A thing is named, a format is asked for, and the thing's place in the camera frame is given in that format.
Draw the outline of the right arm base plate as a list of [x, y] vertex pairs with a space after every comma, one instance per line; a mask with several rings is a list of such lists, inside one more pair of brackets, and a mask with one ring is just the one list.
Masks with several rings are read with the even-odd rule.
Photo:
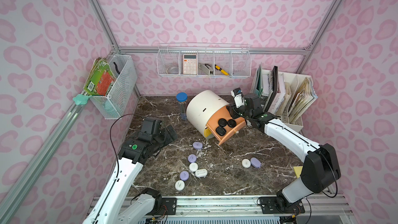
[[285, 201], [280, 196], [260, 197], [256, 204], [261, 207], [263, 214], [303, 214], [305, 208], [301, 200], [294, 203]]

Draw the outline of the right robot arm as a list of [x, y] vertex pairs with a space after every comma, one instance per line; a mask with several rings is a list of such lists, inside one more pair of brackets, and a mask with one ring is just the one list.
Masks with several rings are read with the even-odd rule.
[[300, 177], [276, 195], [275, 203], [280, 211], [285, 212], [303, 198], [323, 192], [341, 178], [336, 150], [332, 145], [311, 141], [274, 114], [265, 112], [255, 94], [244, 95], [240, 88], [236, 88], [231, 95], [234, 103], [228, 106], [228, 110], [232, 117], [243, 117], [249, 127], [279, 141], [303, 163]]

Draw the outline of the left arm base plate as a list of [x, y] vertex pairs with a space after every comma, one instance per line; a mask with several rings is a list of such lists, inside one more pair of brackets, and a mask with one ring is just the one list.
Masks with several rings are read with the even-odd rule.
[[147, 215], [163, 215], [167, 211], [168, 215], [176, 215], [177, 198], [165, 197], [161, 200], [156, 200], [151, 212]]

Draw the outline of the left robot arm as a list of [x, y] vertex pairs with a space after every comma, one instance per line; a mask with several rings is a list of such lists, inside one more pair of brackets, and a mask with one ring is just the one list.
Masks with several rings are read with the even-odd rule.
[[157, 213], [161, 209], [162, 196], [152, 188], [141, 191], [125, 210], [121, 208], [146, 161], [177, 138], [172, 125], [164, 125], [160, 119], [145, 118], [141, 129], [124, 141], [114, 171], [84, 223], [137, 224], [147, 214]]

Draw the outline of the orange top drawer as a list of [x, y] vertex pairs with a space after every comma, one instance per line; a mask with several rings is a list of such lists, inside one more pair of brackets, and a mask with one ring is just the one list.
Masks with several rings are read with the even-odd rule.
[[207, 121], [206, 127], [210, 130], [210, 132], [214, 135], [214, 137], [218, 140], [218, 145], [222, 145], [223, 143], [225, 143], [229, 138], [231, 138], [233, 135], [237, 134], [240, 129], [242, 129], [245, 125], [246, 122], [244, 120], [244, 118], [237, 118], [235, 119], [237, 126], [234, 128], [230, 128], [227, 126], [225, 126], [224, 128], [226, 129], [227, 133], [225, 136], [219, 136], [216, 133], [216, 128], [219, 126], [218, 125], [218, 120], [220, 118], [224, 118], [227, 121], [230, 119], [233, 119], [228, 111], [228, 106], [224, 106], [222, 107], [220, 110], [218, 110], [217, 112], [215, 112], [210, 119]]

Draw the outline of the black earphone case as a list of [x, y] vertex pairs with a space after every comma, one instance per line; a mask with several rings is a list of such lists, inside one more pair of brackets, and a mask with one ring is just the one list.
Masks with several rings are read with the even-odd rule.
[[220, 127], [225, 127], [225, 126], [228, 125], [228, 121], [227, 121], [226, 119], [224, 119], [224, 118], [220, 118], [220, 119], [218, 120], [218, 125], [219, 125]]
[[234, 119], [230, 119], [230, 120], [227, 121], [227, 125], [230, 128], [234, 128], [234, 127], [237, 126], [237, 123], [236, 123], [236, 121]]
[[218, 126], [218, 127], [216, 128], [216, 133], [217, 133], [219, 136], [225, 136], [226, 133], [227, 133], [227, 131], [226, 131], [226, 129], [225, 129], [224, 127]]

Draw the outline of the white drawer cabinet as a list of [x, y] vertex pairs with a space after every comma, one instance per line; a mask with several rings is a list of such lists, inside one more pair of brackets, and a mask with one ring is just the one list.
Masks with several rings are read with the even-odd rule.
[[188, 121], [205, 137], [214, 137], [207, 127], [209, 119], [222, 107], [229, 103], [211, 90], [205, 90], [196, 95], [187, 106]]

